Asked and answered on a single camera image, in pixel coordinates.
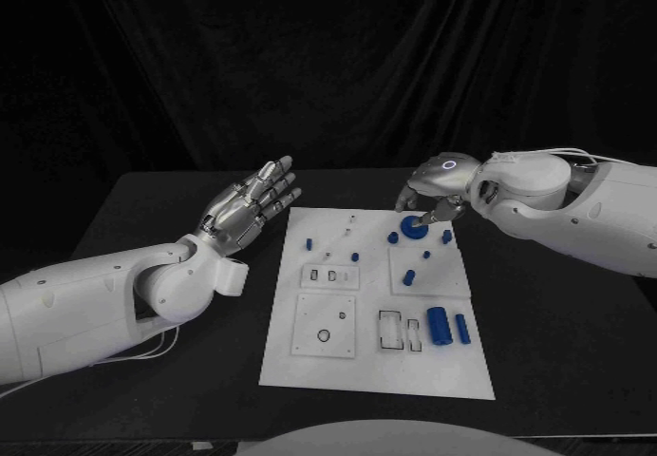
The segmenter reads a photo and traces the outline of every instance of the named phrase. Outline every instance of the blue cylinder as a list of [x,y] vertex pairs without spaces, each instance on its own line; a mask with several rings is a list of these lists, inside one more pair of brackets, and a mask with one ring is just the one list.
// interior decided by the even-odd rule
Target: blue cylinder
[[407,216],[400,221],[400,232],[406,235],[407,238],[422,239],[427,233],[427,226],[413,226],[413,221],[417,219],[414,216]]
[[442,232],[442,243],[446,244],[452,240],[452,230]]
[[406,271],[406,276],[403,277],[403,280],[401,280],[403,285],[406,287],[409,287],[413,284],[413,278],[414,278],[414,271],[411,269],[409,269]]
[[455,327],[458,328],[460,344],[469,344],[468,325],[465,324],[465,316],[462,315],[462,313],[458,313],[455,315]]
[[433,345],[449,345],[452,332],[449,331],[448,314],[443,307],[432,307],[426,311],[427,328],[430,329],[430,341]]

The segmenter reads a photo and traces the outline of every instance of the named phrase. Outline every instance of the black backdrop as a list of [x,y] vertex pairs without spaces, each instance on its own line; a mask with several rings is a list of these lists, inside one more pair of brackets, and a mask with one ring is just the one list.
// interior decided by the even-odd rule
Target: black backdrop
[[283,154],[296,168],[413,166],[566,145],[657,165],[651,1],[17,3],[0,278],[66,258],[131,170]]

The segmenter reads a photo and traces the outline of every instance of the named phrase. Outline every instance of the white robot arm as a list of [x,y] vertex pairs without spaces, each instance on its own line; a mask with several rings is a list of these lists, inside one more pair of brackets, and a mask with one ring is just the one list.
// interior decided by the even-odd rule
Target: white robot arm
[[[56,264],[0,285],[0,385],[96,363],[195,318],[213,293],[241,293],[247,266],[227,258],[301,195],[290,158],[214,198],[175,243]],[[133,294],[155,316],[136,319]]]
[[[590,163],[569,163],[557,155]],[[657,277],[657,168],[580,149],[494,153],[485,163],[442,153],[403,187],[396,210],[437,199],[416,225],[459,217],[465,202],[509,236],[619,273]]]

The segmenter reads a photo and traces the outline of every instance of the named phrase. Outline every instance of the black table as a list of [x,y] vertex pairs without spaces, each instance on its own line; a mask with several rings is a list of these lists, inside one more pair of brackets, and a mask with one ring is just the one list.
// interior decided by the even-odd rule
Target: black table
[[[296,171],[296,205],[390,209],[409,173]],[[175,241],[244,175],[125,175],[73,258]],[[371,418],[508,436],[657,433],[657,314],[630,277],[507,237],[473,212],[453,229],[497,400],[260,387],[286,224],[288,213],[234,255],[250,265],[244,293],[214,296],[169,353],[56,376],[1,400],[1,441],[256,440]]]

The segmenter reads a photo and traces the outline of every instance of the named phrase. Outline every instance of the round hole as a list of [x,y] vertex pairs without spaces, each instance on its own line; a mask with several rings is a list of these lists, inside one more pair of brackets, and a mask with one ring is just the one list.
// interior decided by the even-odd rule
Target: round hole
[[329,338],[331,338],[331,334],[328,333],[326,330],[321,330],[316,333],[316,339],[319,340],[319,342],[325,342]]

